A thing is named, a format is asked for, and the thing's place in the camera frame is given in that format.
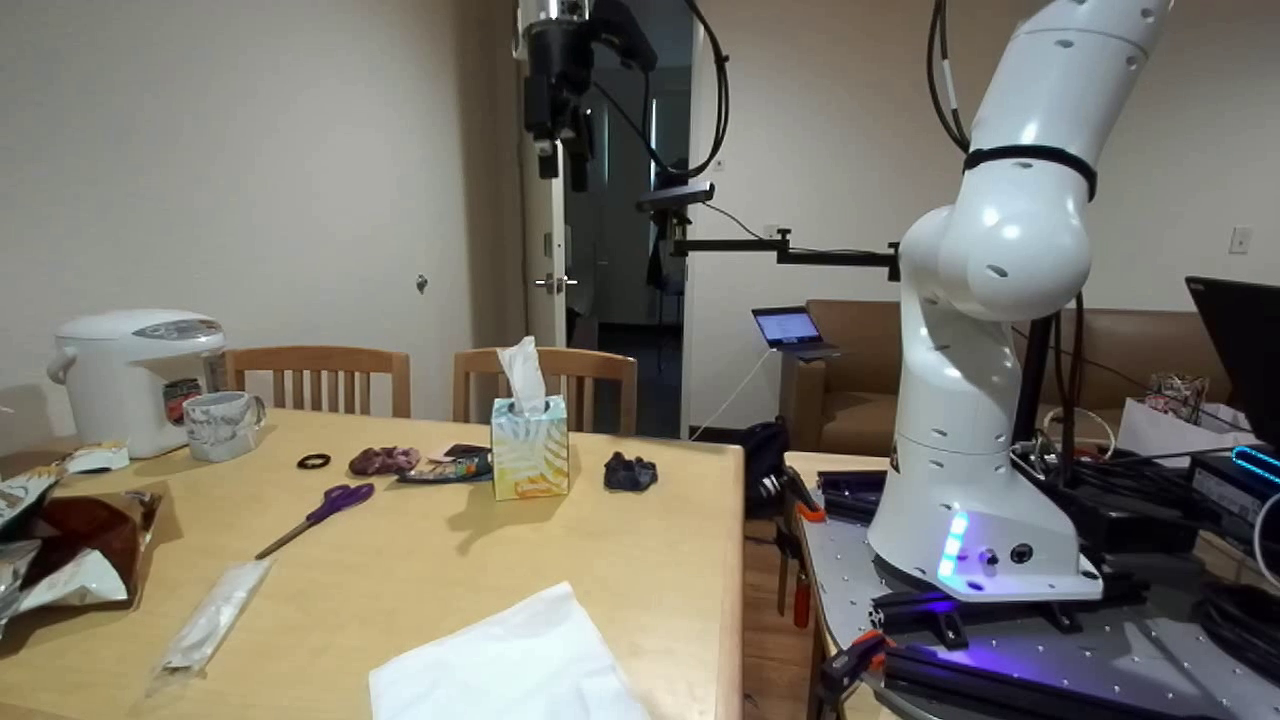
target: tissue box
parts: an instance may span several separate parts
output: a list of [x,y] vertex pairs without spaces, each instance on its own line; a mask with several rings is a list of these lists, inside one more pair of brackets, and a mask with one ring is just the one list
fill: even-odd
[[568,498],[573,448],[563,396],[523,412],[513,396],[491,401],[487,422],[496,499]]

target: laptop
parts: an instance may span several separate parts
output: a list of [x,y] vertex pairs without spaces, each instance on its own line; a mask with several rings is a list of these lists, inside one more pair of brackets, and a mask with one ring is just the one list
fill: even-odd
[[1186,275],[1186,291],[1250,435],[1280,451],[1280,287]]
[[837,350],[813,326],[808,308],[751,308],[761,340],[788,357],[830,357]]

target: floor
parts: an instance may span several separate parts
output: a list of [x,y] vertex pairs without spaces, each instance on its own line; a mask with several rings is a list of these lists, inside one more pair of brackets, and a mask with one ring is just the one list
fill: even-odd
[[775,611],[780,552],[771,520],[743,532],[743,720],[802,720],[808,709],[808,628]]

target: table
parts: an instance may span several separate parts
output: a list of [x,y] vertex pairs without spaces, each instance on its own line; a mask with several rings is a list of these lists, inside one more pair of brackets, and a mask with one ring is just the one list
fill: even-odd
[[[814,484],[814,472],[873,472],[889,469],[884,456],[837,456],[837,451],[788,451],[784,466],[799,472],[802,484]],[[848,649],[860,634],[873,628],[867,602],[879,597],[879,579],[873,574],[860,574],[848,559],[848,524],[808,524],[792,515],[799,530],[799,549],[813,579],[814,621],[813,621],[813,674],[808,674],[808,718],[823,718],[814,674],[827,663],[838,649]],[[838,718],[891,718],[867,688],[855,688],[843,697]]]
[[[788,451],[788,466],[813,484],[823,469],[884,469],[873,456],[818,456]],[[873,602],[889,592],[875,574],[863,524],[799,524],[799,549],[818,597],[814,663],[837,649],[848,649],[873,628]],[[1205,574],[1220,576],[1217,545],[1199,535],[1193,558],[1113,558],[1117,570],[1148,579],[1143,605],[1080,611],[1080,634],[1064,636],[1041,615],[986,621],[971,628],[962,654],[946,654],[933,634],[897,634],[898,649],[922,649],[953,663],[997,667],[1032,685],[1064,685],[1093,697],[1123,697],[1152,712],[1186,718],[1271,718],[1280,688],[1226,654],[1220,654],[1199,623],[1186,621],[1186,605],[1205,592]],[[843,718],[979,718],[863,685],[843,702]]]
[[[0,718],[367,718],[367,674],[568,579],[650,718],[738,718],[743,460],[730,444],[573,435],[563,499],[496,504],[491,484],[392,484],[279,558],[207,675],[154,693],[154,663],[212,584],[293,530],[361,448],[487,444],[484,424],[271,412],[255,451],[188,451],[56,491],[165,484],[181,524],[136,609],[31,611],[0,646]],[[330,451],[301,472],[305,451]],[[605,491],[612,451],[658,484]]]

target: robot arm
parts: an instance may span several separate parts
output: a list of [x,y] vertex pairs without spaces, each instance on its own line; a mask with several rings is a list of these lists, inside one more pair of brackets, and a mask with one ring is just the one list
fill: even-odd
[[975,113],[958,195],[898,245],[902,379],[897,469],[873,549],[971,605],[1097,602],[1070,520],[1008,466],[1015,320],[1089,279],[1097,156],[1170,0],[1048,0]]

